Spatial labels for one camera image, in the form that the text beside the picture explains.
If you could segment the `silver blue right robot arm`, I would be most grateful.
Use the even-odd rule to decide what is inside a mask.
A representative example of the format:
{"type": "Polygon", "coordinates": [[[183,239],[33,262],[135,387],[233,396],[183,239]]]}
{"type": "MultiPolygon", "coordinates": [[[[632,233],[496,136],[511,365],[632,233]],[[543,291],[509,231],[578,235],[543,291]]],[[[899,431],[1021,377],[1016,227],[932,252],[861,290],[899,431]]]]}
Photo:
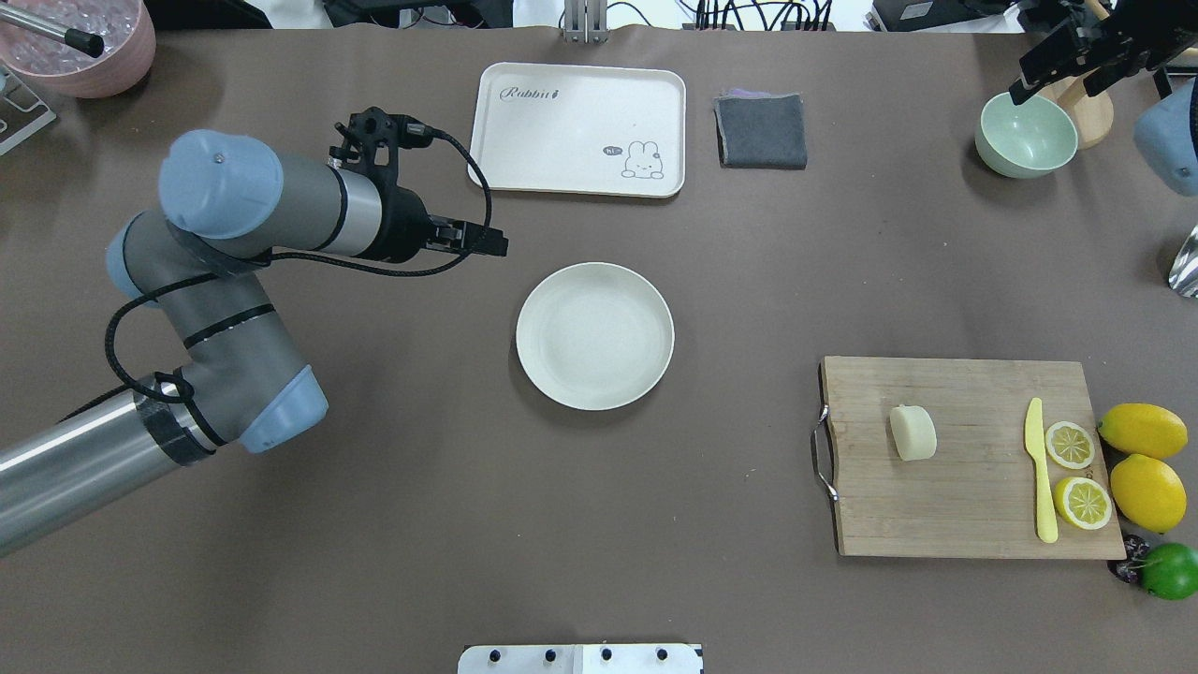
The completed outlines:
{"type": "MultiPolygon", "coordinates": [[[[1061,1],[1061,19],[1019,60],[1019,78],[1010,86],[1015,104],[1073,78],[1083,95],[1105,93],[1133,74],[1157,72],[1197,38],[1194,1],[1061,1]]],[[[1140,114],[1135,146],[1160,180],[1178,195],[1197,192],[1197,120],[1194,81],[1140,114]]]]}

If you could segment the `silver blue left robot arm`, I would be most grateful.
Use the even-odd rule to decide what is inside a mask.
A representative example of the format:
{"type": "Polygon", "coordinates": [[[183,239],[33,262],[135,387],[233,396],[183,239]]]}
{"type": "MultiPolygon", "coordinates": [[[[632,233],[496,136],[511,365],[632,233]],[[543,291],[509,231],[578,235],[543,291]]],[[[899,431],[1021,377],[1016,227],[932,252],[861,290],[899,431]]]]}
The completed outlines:
{"type": "Polygon", "coordinates": [[[345,129],[329,160],[278,153],[252,136],[194,129],[161,166],[157,208],[138,213],[107,251],[128,302],[104,354],[120,385],[54,427],[4,449],[4,553],[237,443],[252,453],[317,425],[326,394],[258,272],[279,260],[411,277],[423,249],[459,265],[504,256],[491,224],[428,213],[398,163],[373,154],[450,142],[441,129],[345,129]]]}

